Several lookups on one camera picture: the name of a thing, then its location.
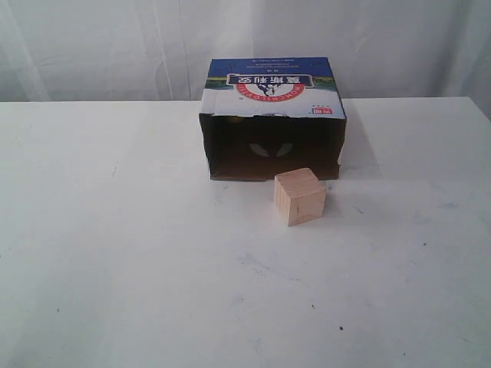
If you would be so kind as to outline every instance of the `wooden block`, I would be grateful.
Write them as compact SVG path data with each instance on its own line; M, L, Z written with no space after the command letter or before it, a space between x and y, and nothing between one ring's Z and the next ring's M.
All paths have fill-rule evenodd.
M275 176L275 205L288 226L322 217L326 193L308 168Z

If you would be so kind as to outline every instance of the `cardboard box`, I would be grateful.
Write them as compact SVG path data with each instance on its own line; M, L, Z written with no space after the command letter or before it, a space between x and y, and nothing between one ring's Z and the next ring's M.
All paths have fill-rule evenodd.
M199 114L211 179L337 179L346 116L326 57L214 59Z

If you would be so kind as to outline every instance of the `white table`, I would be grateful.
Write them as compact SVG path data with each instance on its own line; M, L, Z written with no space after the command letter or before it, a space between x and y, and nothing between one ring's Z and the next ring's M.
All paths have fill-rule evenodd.
M0 366L491 366L491 123L344 103L292 228L272 182L209 180L198 102L0 103Z

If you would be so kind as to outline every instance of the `red logo emblem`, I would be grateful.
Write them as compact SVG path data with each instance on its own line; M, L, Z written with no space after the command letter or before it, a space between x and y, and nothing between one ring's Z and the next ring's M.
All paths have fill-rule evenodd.
M263 102L282 102L300 96L305 90L304 84L282 84L267 96L256 84L236 84L237 91L252 100Z
M330 115L332 114L332 109L329 107L312 107L312 113Z

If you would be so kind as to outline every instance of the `white backdrop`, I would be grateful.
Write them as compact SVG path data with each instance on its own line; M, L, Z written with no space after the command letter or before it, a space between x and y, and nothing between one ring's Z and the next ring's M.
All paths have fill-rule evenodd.
M199 99L210 58L329 56L343 97L469 95L490 0L0 0L0 100Z

